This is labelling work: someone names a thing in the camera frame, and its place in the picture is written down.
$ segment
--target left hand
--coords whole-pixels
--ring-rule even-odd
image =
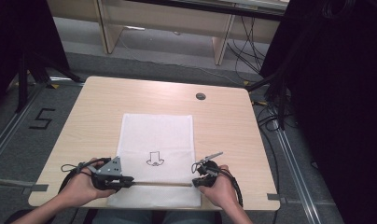
[[[93,166],[102,165],[102,161],[98,161]],[[82,172],[91,175],[91,171],[88,168],[82,169]],[[116,193],[113,189],[99,190],[96,189],[91,181],[91,178],[84,174],[75,175],[57,196],[62,198],[63,203],[67,207],[79,207],[92,200],[98,198],[106,198]]]

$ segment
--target gray floor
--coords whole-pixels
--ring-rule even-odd
[[[96,75],[229,87],[243,87],[245,80],[254,82],[261,79],[241,62],[238,62],[235,68],[236,57],[229,50],[226,51],[223,64],[216,66],[209,36],[176,35],[173,32],[148,29],[126,30],[114,52],[105,55],[96,23],[63,19],[55,21],[72,71],[84,78]],[[237,41],[236,44],[242,47],[244,42]],[[268,45],[256,46],[266,54]],[[49,72],[52,76],[59,76],[53,70]],[[250,98],[263,101],[266,89],[267,87],[263,87],[251,92]],[[37,180],[80,90],[81,87],[66,82],[57,89],[44,89],[39,93],[0,156],[0,178],[28,182]],[[0,103],[0,132],[14,115],[17,92],[17,86],[13,85]],[[30,129],[31,126],[44,124],[35,120],[41,108],[55,109],[44,114],[46,118],[52,119],[52,122],[46,130]],[[254,106],[256,116],[262,109],[262,106]],[[267,112],[263,112],[259,119],[267,116]],[[322,176],[311,165],[311,153],[301,137],[300,126],[297,127],[294,117],[287,118],[286,123],[292,126],[286,126],[286,134],[322,223],[343,223]],[[275,184],[279,183],[279,193],[284,198],[276,223],[309,223],[277,136],[275,132],[266,129],[264,131],[266,135],[262,136],[263,143],[272,175]],[[17,210],[30,208],[27,203],[28,196],[23,188],[0,187],[0,223]],[[69,223],[72,219],[74,223],[81,223],[86,212],[86,209],[79,209],[74,217],[75,210],[67,210],[57,216],[54,223]],[[248,215],[255,223],[272,223],[275,213],[248,211]],[[223,223],[230,223],[224,214]]]

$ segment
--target grommet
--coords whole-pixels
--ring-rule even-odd
[[[203,93],[201,93],[201,92],[198,92],[198,93],[195,95],[195,97],[197,97],[197,99],[199,99],[199,100],[204,100],[204,99],[206,99],[206,95],[203,94]]]

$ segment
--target wooden table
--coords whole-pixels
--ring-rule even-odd
[[[196,98],[199,92],[205,94],[204,100]],[[124,113],[192,115],[196,161],[223,151],[215,162],[229,165],[240,185],[244,209],[279,208],[279,201],[267,198],[276,190],[247,91],[111,77],[87,79],[37,181],[49,188],[32,192],[29,204],[39,206],[57,194],[66,176],[62,165],[114,158]],[[106,199],[85,206],[106,207]],[[218,208],[202,196],[201,209]]]

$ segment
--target white paper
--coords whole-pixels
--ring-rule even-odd
[[[192,116],[124,114],[117,156],[123,175],[137,182],[190,184],[198,174]],[[201,193],[194,187],[132,186],[108,198],[121,208],[198,207]]]

